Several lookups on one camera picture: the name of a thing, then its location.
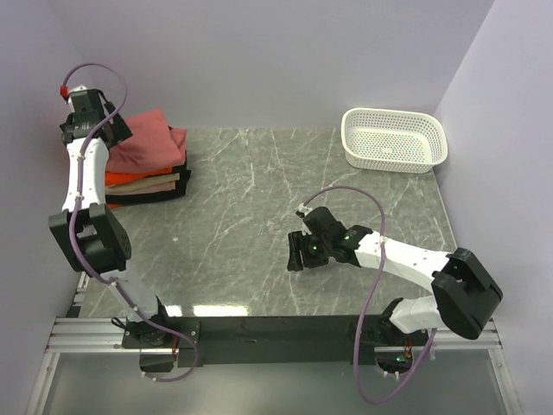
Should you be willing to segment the pink red t shirt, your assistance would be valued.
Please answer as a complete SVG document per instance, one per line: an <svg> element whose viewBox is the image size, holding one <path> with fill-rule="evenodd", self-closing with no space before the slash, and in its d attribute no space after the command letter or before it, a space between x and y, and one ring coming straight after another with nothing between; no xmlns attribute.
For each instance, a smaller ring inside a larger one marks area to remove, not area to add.
<svg viewBox="0 0 553 415"><path fill-rule="evenodd" d="M110 150L107 172L142 174L185 163L187 130L169 126L161 109L125 121L132 136Z"/></svg>

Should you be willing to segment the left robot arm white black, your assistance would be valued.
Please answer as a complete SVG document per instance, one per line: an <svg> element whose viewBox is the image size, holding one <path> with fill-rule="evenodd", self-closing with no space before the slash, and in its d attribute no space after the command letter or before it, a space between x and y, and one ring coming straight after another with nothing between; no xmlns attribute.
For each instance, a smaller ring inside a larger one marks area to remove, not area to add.
<svg viewBox="0 0 553 415"><path fill-rule="evenodd" d="M112 147L132 133L117 108L96 88L63 87L70 114L61 125L70 169L66 199L48 227L75 271L106 286L124 308L126 319L112 323L139 345L166 347L173 327L159 298L131 266L127 232L105 198L105 167Z"/></svg>

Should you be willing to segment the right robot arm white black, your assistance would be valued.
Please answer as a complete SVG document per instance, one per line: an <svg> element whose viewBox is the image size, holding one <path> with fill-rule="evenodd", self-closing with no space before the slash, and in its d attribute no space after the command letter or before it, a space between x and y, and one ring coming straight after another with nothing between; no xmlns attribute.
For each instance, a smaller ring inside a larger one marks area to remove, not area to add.
<svg viewBox="0 0 553 415"><path fill-rule="evenodd" d="M428 292L400 299L383 314L382 340L398 345L419 329L447 328L476 340L503 299L503 292L468 249L439 252L385 237L368 227L346 228L328 208L300 206L302 230L289 234L288 271L327 265L331 259L358 268L381 270Z"/></svg>

